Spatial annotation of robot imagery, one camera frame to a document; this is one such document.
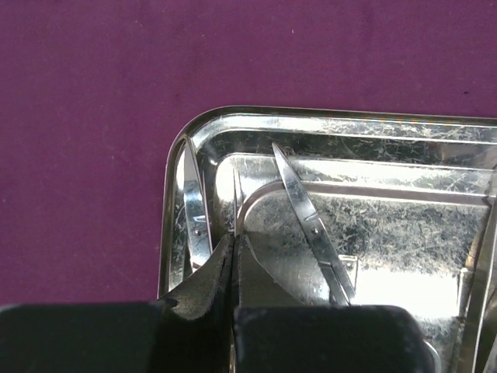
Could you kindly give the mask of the thin steel instrument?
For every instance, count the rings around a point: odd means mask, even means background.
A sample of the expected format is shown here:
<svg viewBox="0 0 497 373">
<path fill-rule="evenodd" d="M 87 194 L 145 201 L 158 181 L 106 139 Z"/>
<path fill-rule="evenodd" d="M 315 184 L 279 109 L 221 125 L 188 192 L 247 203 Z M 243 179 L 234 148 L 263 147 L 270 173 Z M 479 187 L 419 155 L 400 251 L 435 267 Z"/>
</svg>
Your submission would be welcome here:
<svg viewBox="0 0 497 373">
<path fill-rule="evenodd" d="M 243 203 L 241 180 L 236 168 L 233 168 L 233 226 L 236 236 L 241 234 L 240 210 Z"/>
</svg>

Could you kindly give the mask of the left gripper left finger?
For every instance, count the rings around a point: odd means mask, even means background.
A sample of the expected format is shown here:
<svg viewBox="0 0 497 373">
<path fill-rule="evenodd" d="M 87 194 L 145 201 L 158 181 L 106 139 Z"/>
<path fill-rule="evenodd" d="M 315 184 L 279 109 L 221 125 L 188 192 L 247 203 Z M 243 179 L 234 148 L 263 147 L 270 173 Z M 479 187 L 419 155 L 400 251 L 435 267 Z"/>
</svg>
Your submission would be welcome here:
<svg viewBox="0 0 497 373">
<path fill-rule="evenodd" d="M 157 300 L 1 310 L 3 372 L 227 372 L 233 237 Z"/>
</svg>

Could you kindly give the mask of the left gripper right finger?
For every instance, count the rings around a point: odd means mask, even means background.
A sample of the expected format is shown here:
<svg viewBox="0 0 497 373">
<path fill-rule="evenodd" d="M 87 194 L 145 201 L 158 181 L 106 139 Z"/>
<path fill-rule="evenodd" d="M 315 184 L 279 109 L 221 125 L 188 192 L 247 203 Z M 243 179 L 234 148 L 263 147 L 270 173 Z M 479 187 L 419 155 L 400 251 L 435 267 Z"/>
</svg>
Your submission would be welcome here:
<svg viewBox="0 0 497 373">
<path fill-rule="evenodd" d="M 238 372 L 439 372 L 418 323 L 391 305 L 302 305 L 235 241 L 233 331 Z"/>
</svg>

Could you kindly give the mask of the purple surgical drape cloth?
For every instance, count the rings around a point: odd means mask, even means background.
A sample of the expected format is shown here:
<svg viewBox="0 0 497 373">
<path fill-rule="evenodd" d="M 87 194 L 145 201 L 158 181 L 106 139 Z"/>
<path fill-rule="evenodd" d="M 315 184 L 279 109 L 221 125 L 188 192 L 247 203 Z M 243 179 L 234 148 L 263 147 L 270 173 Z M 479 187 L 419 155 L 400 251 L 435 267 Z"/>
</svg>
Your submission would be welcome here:
<svg viewBox="0 0 497 373">
<path fill-rule="evenodd" d="M 496 114 L 494 1 L 3 1 L 1 302 L 157 291 L 165 160 L 227 105 Z"/>
</svg>

